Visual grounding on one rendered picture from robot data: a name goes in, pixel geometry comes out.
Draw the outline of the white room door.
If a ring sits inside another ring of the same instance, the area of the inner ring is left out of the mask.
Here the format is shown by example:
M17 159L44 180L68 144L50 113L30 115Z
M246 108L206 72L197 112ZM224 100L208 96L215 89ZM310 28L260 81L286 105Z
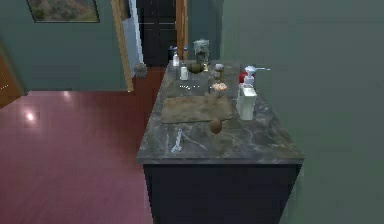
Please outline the white room door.
M143 62L142 43L136 2L137 0L123 0L123 9L126 11L127 18L122 20L122 25L132 77L135 76L134 66Z

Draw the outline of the brown wooden door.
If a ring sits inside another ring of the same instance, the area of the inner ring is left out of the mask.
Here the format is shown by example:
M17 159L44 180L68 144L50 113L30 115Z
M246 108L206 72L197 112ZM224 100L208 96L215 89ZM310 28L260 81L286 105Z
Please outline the brown wooden door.
M20 85L11 63L0 52L0 109L24 95L24 88Z

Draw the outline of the white soap dispenser bottle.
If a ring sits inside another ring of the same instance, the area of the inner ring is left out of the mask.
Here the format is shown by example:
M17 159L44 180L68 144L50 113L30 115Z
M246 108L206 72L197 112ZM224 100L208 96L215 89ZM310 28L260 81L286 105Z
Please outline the white soap dispenser bottle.
M236 108L241 120L252 120L257 93L254 88L254 77L245 76L239 85Z

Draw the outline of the dark cabinet with marble top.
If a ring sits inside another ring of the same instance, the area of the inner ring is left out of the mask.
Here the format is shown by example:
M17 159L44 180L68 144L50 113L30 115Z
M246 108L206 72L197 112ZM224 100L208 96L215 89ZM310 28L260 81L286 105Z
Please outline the dark cabinet with marble top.
M263 95L253 119L165 124L164 100L205 96L211 71L180 79L168 65L137 154L153 224L279 224L304 162ZM172 153L178 130L182 150Z

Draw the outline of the framed landscape picture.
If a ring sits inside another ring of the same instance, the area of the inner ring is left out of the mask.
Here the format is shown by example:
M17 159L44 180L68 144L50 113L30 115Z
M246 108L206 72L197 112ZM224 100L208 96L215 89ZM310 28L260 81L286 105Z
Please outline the framed landscape picture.
M95 0L26 0L37 23L98 23Z

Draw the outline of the brown round potato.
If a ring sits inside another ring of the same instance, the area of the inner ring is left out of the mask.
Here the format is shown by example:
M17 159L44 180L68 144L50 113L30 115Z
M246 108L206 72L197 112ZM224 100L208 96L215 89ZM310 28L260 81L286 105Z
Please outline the brown round potato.
M218 134L222 130L222 121L220 119L214 118L210 121L210 130L213 134Z

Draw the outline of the silver metal utensil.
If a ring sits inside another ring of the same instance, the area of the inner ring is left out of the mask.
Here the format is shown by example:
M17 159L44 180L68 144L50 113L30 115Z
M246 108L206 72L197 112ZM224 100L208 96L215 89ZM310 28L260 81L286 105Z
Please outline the silver metal utensil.
M178 132L177 132L175 145L171 148L171 152L172 153L179 152L179 151L182 150L181 138L182 138L182 130L179 129Z

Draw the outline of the white spray bottle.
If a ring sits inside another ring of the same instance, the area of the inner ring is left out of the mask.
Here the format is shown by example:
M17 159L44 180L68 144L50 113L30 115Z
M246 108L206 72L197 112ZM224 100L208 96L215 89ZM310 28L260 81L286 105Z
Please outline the white spray bottle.
M253 76L258 70L266 70L270 71L270 68L265 68L265 67L254 67L254 66L247 66L245 68L245 72L247 73L247 76Z

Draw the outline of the olive green round bowl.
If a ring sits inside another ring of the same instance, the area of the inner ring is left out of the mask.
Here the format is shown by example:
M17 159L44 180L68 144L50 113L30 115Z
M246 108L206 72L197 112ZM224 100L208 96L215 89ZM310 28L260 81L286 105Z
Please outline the olive green round bowl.
M203 71L203 65L198 63L189 63L187 65L187 70L193 74L198 74Z

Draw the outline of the brown wooden cutting board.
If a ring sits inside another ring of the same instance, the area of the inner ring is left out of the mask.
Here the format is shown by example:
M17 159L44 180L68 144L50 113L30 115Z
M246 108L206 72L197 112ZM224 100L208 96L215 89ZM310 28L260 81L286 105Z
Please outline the brown wooden cutting board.
M213 118L233 117L232 105L225 96L188 96L167 98L161 111L165 124L207 122Z

